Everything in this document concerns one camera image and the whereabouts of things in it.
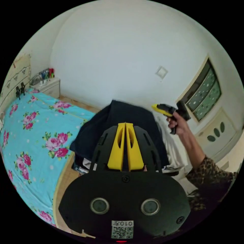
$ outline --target pink rose pattern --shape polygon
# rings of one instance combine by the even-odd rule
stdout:
[[[31,103],[31,102],[34,102],[34,101],[37,101],[38,99],[34,96],[31,97],[31,99],[27,102],[27,103]]]
[[[73,105],[67,102],[57,101],[53,106],[49,106],[49,109],[55,109],[56,112],[67,114],[67,112],[65,112],[63,109],[68,109],[69,107],[73,107]]]
[[[13,181],[13,173],[11,170],[8,171],[8,177],[10,178],[11,181]]]
[[[54,137],[51,137],[51,133],[45,133],[45,136],[42,138],[46,143],[45,145],[42,145],[42,148],[47,148],[49,150],[48,155],[51,158],[57,157],[58,160],[61,160],[62,158],[69,157],[69,146],[64,147],[64,144],[72,134],[70,132],[57,134],[57,132],[55,132],[53,136]]]
[[[49,213],[49,212],[45,212],[45,211],[42,211],[42,210],[36,210],[36,208],[34,206],[31,206],[30,209],[33,211],[33,212],[36,212],[37,215],[42,219],[44,220],[45,222],[47,222],[48,224],[54,226],[54,227],[57,227],[53,222],[53,216]]]
[[[10,178],[11,182],[13,183],[13,172],[11,170],[8,171],[8,177]]]
[[[13,114],[13,112],[15,112],[18,109],[18,104],[14,104],[12,105],[12,108],[10,110],[9,116],[11,116]]]
[[[21,152],[20,156],[16,154],[16,161],[15,169],[18,171],[20,170],[20,175],[27,180],[29,184],[31,184],[31,180],[29,178],[29,170],[31,171],[31,156],[28,155],[28,153]]]
[[[29,91],[29,93],[40,93],[40,92],[34,88],[32,91]]]
[[[3,133],[3,148],[6,147],[6,145],[8,144],[8,138],[9,138],[9,132],[6,132],[6,130]]]
[[[39,112],[32,112],[29,114],[29,112],[26,112],[24,114],[23,122],[23,130],[32,130],[33,124],[36,122],[34,119],[36,116],[39,115]]]

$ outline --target white cloth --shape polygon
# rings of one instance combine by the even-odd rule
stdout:
[[[90,170],[91,161],[89,161],[88,159],[84,158],[82,164],[83,164],[83,166],[85,166],[87,169]],[[96,170],[96,168],[97,168],[97,164],[94,164],[93,170]]]
[[[155,116],[155,121],[161,129],[163,143],[170,163],[163,169],[163,172],[179,171],[181,168],[186,167],[188,165],[188,156],[178,136],[170,134],[170,129],[159,116]]]

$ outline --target leopard print sleeve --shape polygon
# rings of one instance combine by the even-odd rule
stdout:
[[[186,178],[197,188],[206,186],[221,186],[231,183],[237,172],[231,173],[221,170],[212,159],[205,157],[197,169],[192,169]]]

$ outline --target hand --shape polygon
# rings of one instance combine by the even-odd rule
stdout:
[[[174,128],[177,126],[177,128],[176,128],[177,135],[183,135],[183,134],[189,133],[190,129],[189,129],[187,122],[177,112],[174,112],[173,116],[176,118],[176,121],[174,121],[173,119],[168,117],[167,118],[167,121],[169,122],[168,127]]]

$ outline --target black cloth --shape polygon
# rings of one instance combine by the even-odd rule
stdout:
[[[151,137],[161,160],[161,165],[169,165],[167,152],[153,114],[138,106],[112,100],[111,104],[99,111],[80,129],[70,150],[80,158],[91,161],[96,145],[103,132],[118,123],[133,123],[146,130]]]

